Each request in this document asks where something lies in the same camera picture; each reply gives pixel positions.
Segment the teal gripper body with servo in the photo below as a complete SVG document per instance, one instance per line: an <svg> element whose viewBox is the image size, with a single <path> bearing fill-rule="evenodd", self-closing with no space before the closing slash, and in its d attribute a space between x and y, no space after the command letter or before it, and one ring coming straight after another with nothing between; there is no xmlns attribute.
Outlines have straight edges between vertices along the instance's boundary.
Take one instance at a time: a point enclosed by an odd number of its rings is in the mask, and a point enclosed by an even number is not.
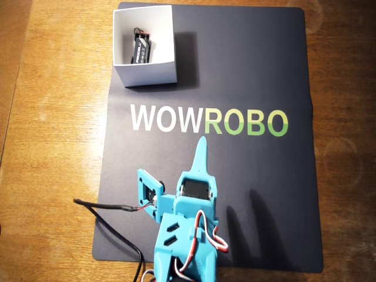
<svg viewBox="0 0 376 282"><path fill-rule="evenodd" d="M207 170L182 172L176 186L173 213L195 218L197 212L202 210L212 230L219 225L216 215L217 194L216 178L209 175Z"/></svg>

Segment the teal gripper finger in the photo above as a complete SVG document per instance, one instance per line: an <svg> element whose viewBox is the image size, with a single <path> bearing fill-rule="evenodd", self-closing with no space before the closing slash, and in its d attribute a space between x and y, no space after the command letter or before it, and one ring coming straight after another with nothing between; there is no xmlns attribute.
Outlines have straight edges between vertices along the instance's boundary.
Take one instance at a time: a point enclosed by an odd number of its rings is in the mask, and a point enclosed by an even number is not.
<svg viewBox="0 0 376 282"><path fill-rule="evenodd" d="M193 180L213 180L214 177L208 173L207 169L207 139L202 136L196 147L194 159L191 169L187 173L187 177Z"/></svg>

